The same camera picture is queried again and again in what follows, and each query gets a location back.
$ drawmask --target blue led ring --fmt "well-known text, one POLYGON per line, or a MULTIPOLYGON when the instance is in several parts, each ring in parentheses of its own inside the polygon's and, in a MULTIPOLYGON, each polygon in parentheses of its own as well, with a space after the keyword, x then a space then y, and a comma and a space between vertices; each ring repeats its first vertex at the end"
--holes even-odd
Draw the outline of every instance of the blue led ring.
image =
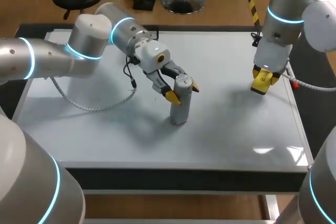
POLYGON ((76 50, 74 50, 72 47, 70 47, 69 43, 67 43, 67 46, 74 54, 76 54, 79 57, 82 57, 82 58, 85 58, 85 59, 88 59, 88 60, 100 60, 101 59, 101 56, 100 57, 90 57, 90 56, 83 55, 83 54, 77 52, 76 50))
POLYGON ((134 18, 131 18, 131 17, 127 17, 127 18, 123 18, 122 20, 120 20, 118 23, 116 23, 116 25, 114 26, 114 28, 112 29, 112 32, 111 32, 111 42, 112 44, 114 45, 113 43, 113 34, 117 28, 117 26, 119 26, 122 22, 124 22, 125 20, 128 20, 128 19, 134 19, 134 18))
POLYGON ((310 184, 310 191, 311 191, 311 195, 313 196, 313 199, 315 201, 316 206, 319 208, 319 210, 321 211, 321 213, 323 214, 323 216, 331 223, 331 224, 336 224, 327 214, 326 212, 324 212, 324 210, 322 209, 322 207, 320 206, 319 202, 317 201, 314 191, 313 191, 313 186, 311 184, 311 172, 309 174, 309 184, 310 184))
POLYGON ((24 80, 27 80, 29 77, 31 77, 35 69, 35 53, 34 53, 33 47, 31 46, 28 40, 26 40, 25 38, 19 38, 19 39, 23 40, 26 43, 26 45, 28 46, 29 53, 30 53, 30 70, 28 74, 26 75, 26 77, 24 78, 24 80))
POLYGON ((274 13, 271 12, 271 10, 269 9, 269 6, 267 7, 268 9, 268 13, 275 19, 284 22, 284 23, 289 23, 289 24, 299 24, 299 23, 303 23, 304 20, 288 20, 288 19, 284 19, 284 18, 280 18, 278 16, 276 16, 274 13))
POLYGON ((57 165, 56 160, 51 155, 50 155, 50 157, 51 157, 52 161, 54 161, 55 168, 56 168, 56 174, 57 174, 56 189, 55 189, 54 196, 53 196, 53 198, 51 200, 50 206, 48 207, 47 211, 43 215, 42 219, 37 224, 43 224, 46 221, 46 219, 48 218, 48 216, 51 213, 51 210, 53 209, 53 207, 55 205, 55 202, 56 202, 56 199, 57 199, 57 196, 58 196, 58 193, 59 193, 59 187, 60 187, 60 172, 59 172, 59 167, 57 165))

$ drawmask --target white robotic arm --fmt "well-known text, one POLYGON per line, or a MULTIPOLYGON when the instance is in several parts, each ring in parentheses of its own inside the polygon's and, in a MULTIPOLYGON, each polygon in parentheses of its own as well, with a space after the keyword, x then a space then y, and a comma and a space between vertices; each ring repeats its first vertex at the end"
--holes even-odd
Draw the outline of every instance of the white robotic arm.
POLYGON ((319 51, 335 49, 336 0, 271 0, 257 43, 251 89, 266 94, 284 72, 288 57, 302 30, 319 51))
MULTIPOLYGON (((109 44, 123 51, 130 63, 139 65, 154 89, 172 102, 174 123, 185 122, 191 97, 185 91, 198 91, 196 84, 174 64, 165 45, 152 40, 145 28, 112 3, 101 6, 96 15, 80 15, 66 45, 41 39, 0 40, 0 82, 89 77, 109 44), (176 79, 174 90, 184 97, 177 97, 159 70, 176 79)), ((0 223, 81 224, 85 199, 76 180, 1 114, 0 132, 0 223)))
MULTIPOLYGON (((124 52, 129 63, 139 65, 153 82, 155 91, 168 101, 181 104, 159 70, 173 79, 185 71, 171 60, 166 45, 152 40, 144 27, 113 3, 103 4, 95 15, 81 14, 66 45, 42 39, 0 40, 0 83, 30 78, 89 77, 110 44, 124 52)), ((198 92, 194 81, 192 88, 198 92)))
POLYGON ((317 51, 336 50, 336 0, 317 0, 302 14, 304 34, 317 51))

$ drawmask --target robotic arm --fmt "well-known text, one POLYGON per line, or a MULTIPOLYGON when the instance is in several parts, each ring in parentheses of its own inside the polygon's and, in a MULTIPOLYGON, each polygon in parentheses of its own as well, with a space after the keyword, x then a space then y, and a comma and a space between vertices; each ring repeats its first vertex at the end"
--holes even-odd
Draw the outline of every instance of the robotic arm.
MULTIPOLYGON (((66 45, 42 39, 0 40, 0 82, 8 80, 91 76, 107 45, 124 52, 130 63, 139 65, 153 82, 153 89, 168 101, 180 105, 178 95, 163 80, 185 74, 170 56, 166 45, 151 39, 150 33, 113 3, 98 8, 95 15, 80 15, 66 45)), ((193 90, 198 87, 193 81, 193 90)))
MULTIPOLYGON (((101 5, 96 14, 105 15, 112 23, 109 43, 125 53, 131 63, 140 66, 147 78, 153 82, 153 89, 156 92, 174 104, 181 104, 178 96, 163 80, 159 72, 160 70, 162 74, 173 79, 181 74, 186 74, 171 60, 167 46, 152 40, 149 31, 113 3, 101 5)), ((195 81, 193 81, 192 89, 199 92, 195 81)))
POLYGON ((271 0, 261 37, 256 37, 251 90, 266 94, 284 72, 288 57, 304 29, 318 51, 336 49, 336 0, 271 0))

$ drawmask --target black table frame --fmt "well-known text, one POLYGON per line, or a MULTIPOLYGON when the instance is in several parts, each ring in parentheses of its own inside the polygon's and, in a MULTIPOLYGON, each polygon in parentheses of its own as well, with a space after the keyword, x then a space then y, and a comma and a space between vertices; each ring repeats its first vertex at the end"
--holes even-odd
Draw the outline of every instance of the black table frame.
MULTIPOLYGON (((72 29, 71 24, 23 24, 16 37, 44 39, 54 29, 72 29)), ((145 26, 158 31, 256 31, 242 26, 145 26)), ((336 87, 336 77, 325 53, 312 49, 303 38, 290 56, 299 80, 321 87, 336 87)), ((11 119, 26 80, 10 81, 0 86, 0 105, 11 119)), ((293 91, 304 130, 315 158, 324 140, 336 125, 336 92, 316 92, 306 88, 293 91)), ((298 192, 305 173, 242 172, 177 169, 67 169, 83 189, 94 190, 187 190, 187 191, 257 191, 298 192)))

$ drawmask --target black cable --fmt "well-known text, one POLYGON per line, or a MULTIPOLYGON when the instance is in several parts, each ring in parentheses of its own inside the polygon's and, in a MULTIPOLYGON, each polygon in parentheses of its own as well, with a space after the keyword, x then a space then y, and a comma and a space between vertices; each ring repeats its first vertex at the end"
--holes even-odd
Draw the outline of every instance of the black cable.
POLYGON ((128 66, 130 63, 131 63, 131 60, 127 60, 128 56, 126 56, 126 64, 124 66, 124 68, 122 69, 123 73, 126 74, 130 79, 131 79, 131 84, 132 84, 132 87, 134 89, 137 88, 137 84, 136 84, 136 81, 135 79, 133 78, 133 75, 131 73, 131 70, 130 70, 130 67, 128 66))

